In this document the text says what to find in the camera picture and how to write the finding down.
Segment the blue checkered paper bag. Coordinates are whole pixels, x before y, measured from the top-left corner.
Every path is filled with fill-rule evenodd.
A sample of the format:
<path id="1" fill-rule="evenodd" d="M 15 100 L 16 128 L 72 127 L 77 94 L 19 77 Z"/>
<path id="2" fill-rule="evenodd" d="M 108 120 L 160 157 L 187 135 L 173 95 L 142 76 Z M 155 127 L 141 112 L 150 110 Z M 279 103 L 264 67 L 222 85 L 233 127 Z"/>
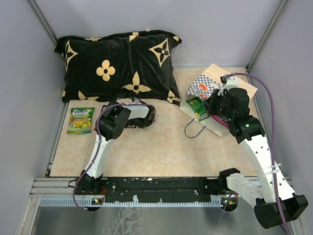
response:
<path id="1" fill-rule="evenodd" d="M 180 110 L 218 136 L 229 135 L 229 120 L 217 114 L 210 116 L 208 110 L 211 101 L 217 101 L 223 97 L 223 86 L 226 83 L 221 81 L 221 77 L 238 72 L 245 72 L 245 70 L 243 68 L 225 69 L 211 64 L 189 85 L 180 103 Z"/>

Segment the yellow green snack packet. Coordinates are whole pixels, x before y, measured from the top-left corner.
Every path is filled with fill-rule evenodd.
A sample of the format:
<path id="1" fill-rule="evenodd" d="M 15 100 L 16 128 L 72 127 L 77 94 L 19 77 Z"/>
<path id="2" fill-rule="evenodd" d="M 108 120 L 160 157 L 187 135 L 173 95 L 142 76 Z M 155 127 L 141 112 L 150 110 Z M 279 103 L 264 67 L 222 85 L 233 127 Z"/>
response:
<path id="1" fill-rule="evenodd" d="M 187 100 L 186 103 L 190 106 L 190 108 L 194 112 L 195 118 L 199 122 L 210 118 L 200 98 L 198 97 L 191 98 Z"/>

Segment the green Fox's candy bag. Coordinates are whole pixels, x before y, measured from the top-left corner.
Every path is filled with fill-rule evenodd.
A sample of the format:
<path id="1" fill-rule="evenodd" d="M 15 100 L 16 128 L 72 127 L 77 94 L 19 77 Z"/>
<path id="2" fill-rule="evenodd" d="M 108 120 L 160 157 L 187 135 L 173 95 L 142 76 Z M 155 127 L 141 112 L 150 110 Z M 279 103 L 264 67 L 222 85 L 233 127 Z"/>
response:
<path id="1" fill-rule="evenodd" d="M 67 133 L 88 134 L 91 132 L 94 107 L 71 108 Z"/>

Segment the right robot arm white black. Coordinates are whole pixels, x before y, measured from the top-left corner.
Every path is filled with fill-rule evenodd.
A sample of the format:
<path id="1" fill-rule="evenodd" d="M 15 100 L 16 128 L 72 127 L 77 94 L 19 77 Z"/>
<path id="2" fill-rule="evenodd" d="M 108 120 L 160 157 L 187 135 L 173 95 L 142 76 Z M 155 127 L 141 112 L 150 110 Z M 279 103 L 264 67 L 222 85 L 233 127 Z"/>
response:
<path id="1" fill-rule="evenodd" d="M 272 160 L 265 131 L 258 118 L 251 115 L 249 96 L 242 88 L 215 89 L 204 101 L 207 113 L 226 120 L 229 132 L 247 153 L 259 179 L 260 187 L 236 169 L 220 173 L 219 190 L 240 195 L 254 209 L 260 225 L 269 229 L 297 220 L 308 206 L 305 195 L 298 195 Z"/>

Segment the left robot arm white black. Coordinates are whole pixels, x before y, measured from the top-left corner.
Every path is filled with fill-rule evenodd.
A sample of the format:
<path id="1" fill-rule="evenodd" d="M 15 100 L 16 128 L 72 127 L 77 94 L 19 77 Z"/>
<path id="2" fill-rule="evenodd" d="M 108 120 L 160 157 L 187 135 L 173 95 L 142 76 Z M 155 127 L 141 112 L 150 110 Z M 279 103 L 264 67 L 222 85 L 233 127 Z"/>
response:
<path id="1" fill-rule="evenodd" d="M 146 128 L 156 118 L 156 108 L 142 101 L 130 104 L 111 101 L 102 108 L 96 123 L 95 145 L 88 164 L 76 180 L 74 188 L 91 194 L 102 188 L 102 176 L 111 146 L 126 128 Z"/>

